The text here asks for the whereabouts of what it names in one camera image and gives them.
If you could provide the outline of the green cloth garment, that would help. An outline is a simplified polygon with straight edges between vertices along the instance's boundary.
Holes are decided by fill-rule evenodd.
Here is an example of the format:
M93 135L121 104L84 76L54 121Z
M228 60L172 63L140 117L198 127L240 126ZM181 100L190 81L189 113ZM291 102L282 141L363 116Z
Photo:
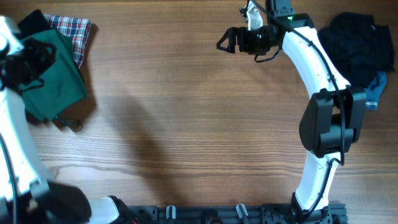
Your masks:
M44 85L21 85L26 91L22 93L26 111L39 121L57 121L72 129L81 129L80 119L66 118L62 113L80 100L87 97L84 79L74 60L71 38L55 29L32 34L22 41L34 39L55 47L55 61L40 76Z

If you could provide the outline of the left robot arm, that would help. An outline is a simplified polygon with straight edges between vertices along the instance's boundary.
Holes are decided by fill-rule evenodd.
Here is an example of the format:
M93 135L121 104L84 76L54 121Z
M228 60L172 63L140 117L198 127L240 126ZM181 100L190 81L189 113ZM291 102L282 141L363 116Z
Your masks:
M122 223L131 211L116 197L88 200L79 188L54 181L37 154L17 88L54 60L51 44L22 45L1 34L1 222Z

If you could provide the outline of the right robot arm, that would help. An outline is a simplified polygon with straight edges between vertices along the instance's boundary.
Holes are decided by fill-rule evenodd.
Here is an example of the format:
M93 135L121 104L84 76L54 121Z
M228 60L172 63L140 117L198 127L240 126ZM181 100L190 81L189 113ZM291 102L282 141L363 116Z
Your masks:
M230 27L217 49L253 55L267 61L271 48L284 52L295 65L308 92L309 102L299 123L306 150L301 181L287 205L264 210L269 222L338 223L341 205L331 205L328 194L345 154L360 137L366 94L351 86L333 65L307 14L297 14L290 1L248 1L240 9L243 27Z

